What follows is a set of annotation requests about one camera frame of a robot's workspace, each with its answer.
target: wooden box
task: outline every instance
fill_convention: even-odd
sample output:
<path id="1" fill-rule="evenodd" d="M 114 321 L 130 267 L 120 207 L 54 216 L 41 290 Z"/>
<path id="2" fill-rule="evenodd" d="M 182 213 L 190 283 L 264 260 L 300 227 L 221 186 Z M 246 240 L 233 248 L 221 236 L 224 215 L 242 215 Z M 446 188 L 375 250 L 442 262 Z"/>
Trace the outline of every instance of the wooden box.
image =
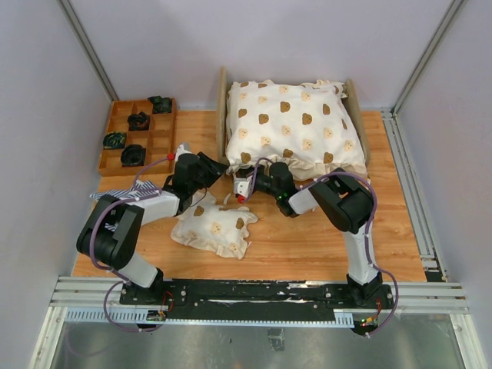
<path id="1" fill-rule="evenodd" d="M 146 149 L 145 165 L 149 165 L 175 150 L 175 128 L 176 128 L 176 101 L 172 99 L 171 113 L 152 114 L 152 103 L 149 100 L 115 101 L 106 125 L 106 133 L 126 133 L 125 147 L 133 144 L 141 145 Z M 128 116 L 143 111 L 150 115 L 151 121 L 147 131 L 130 131 Z M 99 173 L 103 177 L 116 175 L 136 175 L 143 167 L 123 167 L 121 164 L 121 153 L 124 149 L 103 149 L 99 158 Z M 145 174 L 155 175 L 171 173 L 172 161 L 164 161 L 149 168 Z"/>

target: wooden tabletop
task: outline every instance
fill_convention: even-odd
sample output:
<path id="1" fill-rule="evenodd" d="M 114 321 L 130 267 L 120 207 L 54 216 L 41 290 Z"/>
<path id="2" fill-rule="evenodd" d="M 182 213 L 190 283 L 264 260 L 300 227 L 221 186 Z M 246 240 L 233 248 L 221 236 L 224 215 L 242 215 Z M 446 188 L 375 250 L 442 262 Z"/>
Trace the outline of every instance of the wooden tabletop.
<path id="1" fill-rule="evenodd" d="M 368 168 L 377 192 L 379 207 L 374 221 L 374 247 L 377 263 L 395 274 L 399 281 L 425 281 L 413 229 L 386 131 L 378 111 L 363 112 L 371 148 Z M 203 151 L 216 158 L 215 111 L 180 111 L 175 133 L 176 142 L 189 142 L 193 152 Z M 143 175 L 157 185 L 167 175 Z M 132 177 L 105 177 L 100 191 L 128 188 Z M 231 177 L 222 177 L 210 189 L 218 202 L 232 192 Z M 228 208 L 237 208 L 234 196 Z M 247 206 L 258 216 L 248 230 L 251 246 L 243 259 L 221 258 L 210 251 L 200 251 L 171 240 L 175 218 L 161 219 L 145 225 L 140 232 L 137 251 L 162 269 L 167 278 L 224 278 L 264 280 L 344 281 L 347 253 L 341 233 L 321 209 L 297 218 L 286 218 L 274 199 L 255 193 Z M 88 257 L 79 255 L 74 276 L 106 276 L 94 268 Z"/>

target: gray wall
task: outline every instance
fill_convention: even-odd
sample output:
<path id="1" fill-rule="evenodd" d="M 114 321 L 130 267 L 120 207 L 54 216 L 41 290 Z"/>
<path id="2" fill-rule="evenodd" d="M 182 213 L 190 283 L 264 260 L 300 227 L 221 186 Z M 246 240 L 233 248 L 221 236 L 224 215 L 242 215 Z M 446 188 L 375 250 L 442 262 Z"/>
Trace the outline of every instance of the gray wall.
<path id="1" fill-rule="evenodd" d="M 213 107 L 218 68 L 236 80 L 357 84 L 391 106 L 450 0 L 72 0 L 120 98 Z"/>
<path id="2" fill-rule="evenodd" d="M 89 212 L 109 101 L 55 0 L 0 2 L 0 367 L 31 357 Z"/>
<path id="3" fill-rule="evenodd" d="M 401 112 L 444 262 L 492 364 L 492 2 L 468 2 Z"/>

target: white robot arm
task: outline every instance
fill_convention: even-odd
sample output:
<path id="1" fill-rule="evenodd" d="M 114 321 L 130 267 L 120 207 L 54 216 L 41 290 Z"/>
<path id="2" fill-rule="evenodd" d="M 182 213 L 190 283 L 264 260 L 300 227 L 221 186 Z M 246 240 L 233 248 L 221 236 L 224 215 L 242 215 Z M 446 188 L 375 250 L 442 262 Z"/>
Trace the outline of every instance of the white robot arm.
<path id="1" fill-rule="evenodd" d="M 357 180 L 347 177 L 342 169 L 334 171 L 326 181 L 314 182 L 300 190 L 295 187 L 285 163 L 272 164 L 268 175 L 263 174 L 262 166 L 258 169 L 254 184 L 251 175 L 234 179 L 234 192 L 239 201 L 254 191 L 261 191 L 274 196 L 277 206 L 288 217 L 297 217 L 321 206 L 331 223 L 343 234 L 349 264 L 348 283 L 359 288 L 362 298 L 374 293 L 382 284 L 382 278 L 373 266 L 372 226 L 368 233 L 365 230 L 373 208 L 371 193 Z"/>
<path id="2" fill-rule="evenodd" d="M 190 206 L 196 191 L 211 187 L 227 169 L 201 152 L 192 154 L 186 144 L 179 145 L 175 160 L 175 172 L 168 176 L 162 189 L 135 199 L 102 196 L 78 237 L 78 252 L 91 257 L 96 266 L 111 269 L 142 288 L 161 281 L 162 271 L 135 252 L 140 227 L 181 214 Z M 104 224 L 116 226 L 115 231 L 106 229 Z M 109 268 L 101 267 L 97 261 Z"/>

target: blue and white striped fabric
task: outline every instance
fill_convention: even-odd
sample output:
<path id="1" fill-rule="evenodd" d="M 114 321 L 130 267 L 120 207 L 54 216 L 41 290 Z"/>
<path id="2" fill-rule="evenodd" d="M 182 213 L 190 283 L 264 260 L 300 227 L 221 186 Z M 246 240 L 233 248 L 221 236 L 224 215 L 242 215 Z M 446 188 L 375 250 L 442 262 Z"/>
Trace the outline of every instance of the blue and white striped fabric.
<path id="1" fill-rule="evenodd" d="M 105 192 L 95 192 L 94 194 L 91 194 L 90 197 L 94 198 L 95 200 L 99 200 L 103 195 L 110 194 L 111 196 L 115 196 L 120 200 L 124 198 L 140 198 L 154 192 L 157 188 L 157 186 L 153 184 L 152 181 L 137 181 L 135 187 L 137 188 L 136 190 L 110 190 Z M 105 228 L 112 232 L 116 231 L 116 227 L 117 225 L 111 225 L 108 223 L 105 224 Z"/>

